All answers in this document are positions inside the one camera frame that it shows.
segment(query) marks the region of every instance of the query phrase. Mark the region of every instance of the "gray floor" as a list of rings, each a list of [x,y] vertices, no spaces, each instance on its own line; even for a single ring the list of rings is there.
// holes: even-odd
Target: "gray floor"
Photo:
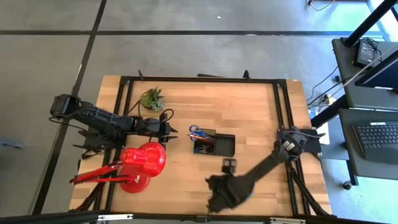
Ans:
[[[0,29],[92,28],[100,1],[0,1]],[[318,7],[327,2],[316,1]],[[305,1],[108,1],[101,30],[353,30],[370,13],[363,2],[336,2],[315,12]],[[254,78],[297,78],[305,94],[335,67],[331,37],[298,36],[101,36],[97,37],[79,96],[96,101],[103,75],[194,76],[197,73]],[[0,216],[29,213],[58,125],[50,123],[52,98],[69,93],[87,36],[0,36],[0,136],[23,149],[0,151]],[[331,86],[318,87],[318,95]],[[44,212],[68,209],[81,144],[68,130]],[[323,161],[333,213],[342,218],[398,222],[398,182],[359,180],[345,191],[343,161]]]

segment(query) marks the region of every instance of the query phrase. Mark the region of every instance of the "potted plant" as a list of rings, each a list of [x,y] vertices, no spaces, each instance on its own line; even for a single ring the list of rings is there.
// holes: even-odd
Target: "potted plant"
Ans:
[[[140,97],[140,104],[149,109],[149,110],[154,110],[154,111],[160,111],[164,108],[164,100],[161,100],[164,96],[160,96],[160,92],[162,89],[159,89],[157,86],[156,88],[151,88],[148,91],[146,91],[142,96]]]

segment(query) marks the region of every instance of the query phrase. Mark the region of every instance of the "black keyboard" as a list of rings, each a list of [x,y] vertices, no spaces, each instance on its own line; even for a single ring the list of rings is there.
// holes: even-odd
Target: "black keyboard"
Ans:
[[[365,159],[398,164],[398,122],[353,125]]]

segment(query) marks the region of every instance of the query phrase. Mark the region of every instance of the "red lamp shade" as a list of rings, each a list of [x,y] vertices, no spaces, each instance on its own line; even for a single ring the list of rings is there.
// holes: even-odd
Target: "red lamp shade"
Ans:
[[[120,183],[123,190],[137,193],[144,190],[150,177],[159,175],[166,163],[166,152],[161,144],[148,142],[140,148],[127,148],[121,154],[124,164],[120,175],[137,177],[136,181]]]

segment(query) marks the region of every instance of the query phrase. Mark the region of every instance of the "wooden tabletop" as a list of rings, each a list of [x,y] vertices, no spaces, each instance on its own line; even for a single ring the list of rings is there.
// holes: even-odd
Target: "wooden tabletop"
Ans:
[[[118,92],[120,76],[104,76],[96,105],[113,111]],[[287,80],[289,98],[295,126],[311,128],[304,92],[300,80]],[[238,161],[236,175],[244,174],[273,150],[276,130],[279,127],[271,84],[262,83],[202,83],[202,82],[134,82],[130,105],[149,88],[159,86],[165,96],[165,108],[175,111],[170,125],[178,130],[171,135],[178,136],[167,143],[167,162],[163,172],[151,178],[147,188],[130,194],[116,184],[112,212],[129,213],[173,213],[205,214],[206,204],[211,197],[205,178],[221,174],[223,158],[193,153],[193,142],[187,136],[189,126],[215,129],[217,133],[234,134],[236,147],[234,158]],[[120,114],[126,99],[124,91]],[[282,111],[287,125],[283,94]],[[134,109],[130,115],[137,114]],[[143,117],[159,117],[159,113],[141,109]],[[148,141],[141,136],[129,136],[126,147],[139,147]],[[301,155],[305,183],[317,202],[331,213],[322,168],[314,155]],[[101,155],[81,162],[79,173],[97,169],[102,164]],[[95,183],[75,186],[70,208],[76,208],[90,194]],[[107,186],[100,208],[104,208]],[[300,191],[296,186],[299,211],[302,211]],[[289,188],[285,165],[280,164],[254,188],[253,196],[233,210],[223,210],[226,215],[277,215],[290,216]]]

